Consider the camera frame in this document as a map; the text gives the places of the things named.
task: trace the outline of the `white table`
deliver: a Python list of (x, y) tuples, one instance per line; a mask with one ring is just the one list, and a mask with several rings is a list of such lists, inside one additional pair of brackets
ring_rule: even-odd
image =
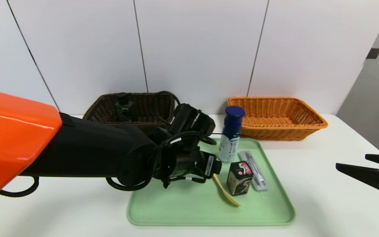
[[(223, 116), (212, 116), (221, 132)], [(0, 196), (0, 236), (379, 236), (379, 191), (348, 177), (336, 162), (379, 168), (366, 153), (379, 151), (333, 115), (329, 126), (304, 141), (261, 141), (296, 210), (281, 227), (141, 227), (126, 210), (131, 192), (111, 188), (104, 178), (41, 177), (39, 188), (23, 198)], [(5, 189), (20, 191), (30, 177), (17, 177)]]

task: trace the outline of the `black bottle cap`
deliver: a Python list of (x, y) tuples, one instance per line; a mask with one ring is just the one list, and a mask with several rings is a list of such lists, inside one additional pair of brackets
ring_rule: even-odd
[(129, 94), (130, 93), (125, 93), (125, 92), (117, 93), (116, 97), (118, 99), (118, 103), (120, 105), (126, 105), (126, 104), (128, 104), (128, 96), (129, 96)]

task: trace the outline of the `plastic tray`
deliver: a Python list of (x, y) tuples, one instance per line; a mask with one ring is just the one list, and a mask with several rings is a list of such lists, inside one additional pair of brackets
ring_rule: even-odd
[[(218, 152), (217, 145), (200, 143), (201, 150)], [(246, 195), (235, 196), (241, 207), (232, 206), (219, 192), (214, 181), (200, 184), (179, 180), (164, 189), (160, 180), (152, 180), (133, 193), (128, 204), (128, 219), (134, 225), (288, 225), (295, 210), (267, 160), (260, 144), (241, 138), (238, 150), (250, 150), (269, 183), (269, 190), (257, 192), (251, 186)], [(229, 164), (223, 163), (219, 179), (227, 189)]]

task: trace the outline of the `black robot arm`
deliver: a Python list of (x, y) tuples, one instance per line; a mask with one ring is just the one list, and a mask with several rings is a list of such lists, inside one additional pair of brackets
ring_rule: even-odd
[[(220, 173), (221, 162), (216, 155), (198, 146), (200, 141), (215, 145), (209, 138), (215, 122), (188, 104), (178, 101), (169, 128), (156, 127), (148, 135), (132, 125), (112, 127), (68, 114), (60, 116), (62, 126), (58, 133), (20, 174), (34, 177), (35, 184), (24, 192), (2, 190), (1, 195), (28, 195), (38, 187), (39, 177), (105, 177), (116, 189), (134, 191), (145, 187), (152, 177), (162, 180), (167, 188), (172, 181), (204, 183), (214, 173)], [(186, 177), (187, 174), (198, 177)]]

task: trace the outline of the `brown wicker basket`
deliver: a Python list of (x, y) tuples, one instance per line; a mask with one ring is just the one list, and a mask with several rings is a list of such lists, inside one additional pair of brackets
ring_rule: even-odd
[[(116, 93), (104, 94), (100, 96), (95, 103), (84, 114), (83, 119), (96, 123), (102, 123), (110, 126), (121, 124), (132, 124), (139, 127), (144, 133), (147, 133), (155, 126), (165, 128), (166, 125), (156, 117), (151, 100), (155, 93), (131, 93), (129, 100), (134, 102), (137, 114), (137, 122), (117, 122), (117, 115), (114, 104), (117, 102)], [(173, 110), (175, 101), (168, 94), (160, 94), (154, 101), (154, 109), (166, 121), (173, 120)]]
[(257, 140), (299, 141), (328, 126), (304, 101), (293, 97), (231, 97), (245, 109), (241, 134)]

